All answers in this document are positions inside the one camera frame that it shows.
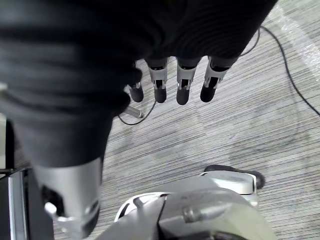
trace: robotic finger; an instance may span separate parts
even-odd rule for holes
[[[154,98],[158,103],[162,104],[167,99],[167,58],[146,58],[145,61],[149,67],[151,82],[154,88]]]
[[[180,105],[185,105],[189,100],[190,87],[194,81],[197,65],[201,57],[198,58],[181,58],[177,57],[177,92],[176,101]]]

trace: black fabric sleeve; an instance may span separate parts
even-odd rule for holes
[[[92,161],[141,79],[136,60],[237,59],[275,2],[3,0],[0,111],[31,163]]]

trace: floor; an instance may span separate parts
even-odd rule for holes
[[[316,0],[281,0],[263,24],[279,37],[297,87],[318,111],[319,12]],[[292,88],[275,41],[261,31],[257,47],[230,69],[211,103],[200,100],[207,62],[204,57],[198,65],[186,105],[176,102],[177,63],[170,58],[166,102],[156,104],[137,126],[114,120],[104,160],[100,218],[89,239],[112,223],[128,197],[200,174],[210,164],[266,176],[259,210],[279,240],[320,239],[320,118]],[[137,65],[143,72],[144,100],[132,106],[147,113],[153,89],[146,63]],[[55,237],[68,239],[58,229]]]

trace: black rubber pad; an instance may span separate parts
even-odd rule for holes
[[[130,89],[131,98],[136,103],[140,103],[144,99],[144,91],[142,86],[136,88],[135,86]]]
[[[216,92],[215,88],[202,86],[202,90],[200,94],[201,101],[204,103],[210,102],[214,98],[215,92]]]
[[[162,88],[155,89],[154,98],[158,103],[160,104],[164,103],[165,100],[167,99],[167,90]]]
[[[178,89],[176,91],[176,101],[178,102],[178,104],[185,105],[189,100],[189,93],[190,90],[187,90],[186,87]]]

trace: silver metal part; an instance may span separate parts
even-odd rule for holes
[[[156,81],[162,81],[161,88],[166,89],[166,84],[168,80],[167,66],[168,62],[166,62],[165,67],[163,69],[154,70],[149,67],[151,82],[153,83],[153,87],[155,90],[158,89]]]
[[[216,89],[218,87],[218,84],[223,80],[223,78],[226,75],[228,70],[225,70],[225,71],[214,71],[210,66],[210,63],[212,61],[211,57],[208,57],[208,59],[209,59],[209,62],[208,62],[208,65],[206,66],[203,85],[206,88],[208,88],[209,84],[210,84],[210,81],[211,81],[211,78],[218,78],[218,81],[217,81],[216,85],[213,87],[214,89]]]
[[[212,188],[223,188],[236,192],[243,197],[250,205],[257,208],[259,205],[259,196],[257,195],[256,176],[233,171],[209,171],[200,176],[192,176],[178,181],[170,182],[151,189],[148,193],[139,194],[128,199],[118,210],[115,222],[121,216],[129,214],[137,206],[134,201],[140,198],[143,203],[147,203],[161,195],[178,194],[190,191],[206,191]]]
[[[234,204],[249,204],[226,188],[168,195],[159,220],[164,235],[176,238],[214,230],[212,221],[230,211]]]
[[[220,188],[225,188],[240,194],[251,206],[257,208],[259,196],[257,195],[257,178],[255,175],[234,171],[209,171],[201,176],[210,178]]]
[[[25,191],[23,172],[19,171],[8,178],[10,239],[27,239],[27,216],[25,209]]]
[[[158,219],[165,197],[144,204],[113,223],[96,240],[159,240]]]
[[[214,240],[217,233],[246,240],[276,240],[254,208],[255,204],[248,200],[249,196],[258,202],[255,181],[248,173],[212,171],[163,184],[126,201],[117,214],[115,225],[98,240]],[[158,218],[155,215],[150,218],[151,211],[152,214],[158,211],[158,203],[164,196]]]
[[[44,205],[45,211],[71,238],[87,237],[99,214],[101,159],[70,167],[35,165],[34,173],[40,189],[46,187],[63,199],[62,215],[57,214],[59,206],[49,201]]]
[[[181,66],[179,66],[179,64],[176,67],[176,80],[178,82],[178,89],[181,90],[182,89],[182,80],[188,80],[188,84],[186,86],[186,90],[190,90],[190,86],[192,84],[192,82],[194,81],[194,76],[196,73],[196,67],[192,68],[192,69],[183,69]]]
[[[147,204],[151,201],[157,200],[160,198],[161,195],[167,195],[168,192],[149,192],[144,194],[135,195],[125,201],[124,204],[121,205],[120,209],[118,210],[114,222],[117,222],[121,217],[129,214],[133,210]]]
[[[136,109],[132,106],[128,106],[126,108],[126,110],[124,110],[124,113],[129,114],[129,115],[136,117],[138,119],[143,117],[143,113],[139,109]]]

